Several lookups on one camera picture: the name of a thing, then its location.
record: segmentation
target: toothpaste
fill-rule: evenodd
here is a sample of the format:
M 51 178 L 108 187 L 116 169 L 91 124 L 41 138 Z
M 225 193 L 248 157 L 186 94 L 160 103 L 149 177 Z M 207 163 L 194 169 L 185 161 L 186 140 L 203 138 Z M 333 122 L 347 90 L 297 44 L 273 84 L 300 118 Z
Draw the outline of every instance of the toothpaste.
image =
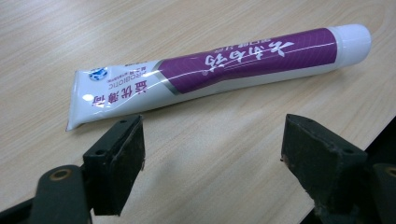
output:
M 67 131 L 210 94 L 307 77 L 361 62 L 371 37 L 349 24 L 192 55 L 76 72 Z

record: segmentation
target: black mechanical part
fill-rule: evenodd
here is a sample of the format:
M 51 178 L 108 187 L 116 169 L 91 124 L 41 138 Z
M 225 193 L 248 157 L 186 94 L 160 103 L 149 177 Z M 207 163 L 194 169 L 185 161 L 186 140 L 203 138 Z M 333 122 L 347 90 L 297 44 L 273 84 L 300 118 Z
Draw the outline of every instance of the black mechanical part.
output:
M 396 223 L 395 124 L 362 151 L 312 119 L 287 115 L 282 160 L 315 202 L 302 223 Z
M 141 116 L 117 122 L 83 156 L 43 174 L 33 199 L 0 213 L 0 223 L 91 223 L 96 215 L 119 215 L 145 162 Z

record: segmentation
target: toothpaste tube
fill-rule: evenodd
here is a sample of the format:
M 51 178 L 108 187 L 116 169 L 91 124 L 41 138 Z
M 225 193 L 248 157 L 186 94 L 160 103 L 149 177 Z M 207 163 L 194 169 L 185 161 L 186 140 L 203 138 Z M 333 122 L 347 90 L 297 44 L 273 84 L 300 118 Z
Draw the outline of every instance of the toothpaste tube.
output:
M 361 62 L 362 25 L 321 28 L 192 55 L 76 72 L 67 131 L 210 94 L 326 73 Z

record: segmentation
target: wood grain surface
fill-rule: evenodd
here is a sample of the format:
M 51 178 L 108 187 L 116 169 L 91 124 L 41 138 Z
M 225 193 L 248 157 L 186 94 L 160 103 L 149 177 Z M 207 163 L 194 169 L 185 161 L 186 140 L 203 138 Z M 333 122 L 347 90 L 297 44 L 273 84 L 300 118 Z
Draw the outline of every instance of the wood grain surface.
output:
M 0 210 L 119 120 L 65 132 L 74 72 L 361 23 L 362 63 L 144 112 L 147 161 L 120 217 L 93 223 L 299 223 L 313 202 L 279 161 L 286 114 L 365 149 L 396 115 L 396 1 L 1 1 Z

